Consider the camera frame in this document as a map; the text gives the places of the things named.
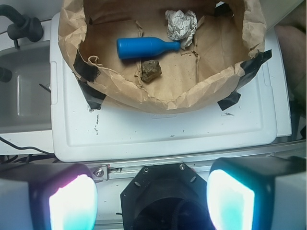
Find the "glowing white gripper left finger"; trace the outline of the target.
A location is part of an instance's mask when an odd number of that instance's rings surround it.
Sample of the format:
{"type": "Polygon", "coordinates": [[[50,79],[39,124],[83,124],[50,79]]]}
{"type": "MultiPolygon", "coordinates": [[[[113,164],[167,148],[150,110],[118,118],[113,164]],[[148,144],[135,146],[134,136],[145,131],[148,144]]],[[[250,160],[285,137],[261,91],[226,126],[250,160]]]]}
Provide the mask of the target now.
{"type": "Polygon", "coordinates": [[[98,192],[81,163],[0,166],[2,230],[92,230],[98,192]]]}

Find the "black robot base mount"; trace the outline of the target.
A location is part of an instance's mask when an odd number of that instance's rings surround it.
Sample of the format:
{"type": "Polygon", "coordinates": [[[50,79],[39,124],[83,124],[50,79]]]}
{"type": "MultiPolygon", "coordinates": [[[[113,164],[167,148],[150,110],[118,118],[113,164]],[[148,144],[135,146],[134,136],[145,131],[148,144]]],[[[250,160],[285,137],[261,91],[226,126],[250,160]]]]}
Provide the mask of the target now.
{"type": "Polygon", "coordinates": [[[126,230],[212,230],[206,181],[184,163],[144,166],[120,195],[126,230]]]}

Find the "glowing white gripper right finger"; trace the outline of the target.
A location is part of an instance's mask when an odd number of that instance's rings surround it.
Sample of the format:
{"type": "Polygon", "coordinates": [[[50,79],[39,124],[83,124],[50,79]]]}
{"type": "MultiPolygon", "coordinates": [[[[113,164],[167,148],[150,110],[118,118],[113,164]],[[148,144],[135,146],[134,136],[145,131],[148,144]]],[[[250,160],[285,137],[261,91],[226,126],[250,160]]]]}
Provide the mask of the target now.
{"type": "Polygon", "coordinates": [[[305,230],[307,160],[218,158],[207,180],[207,205],[217,230],[305,230]]]}

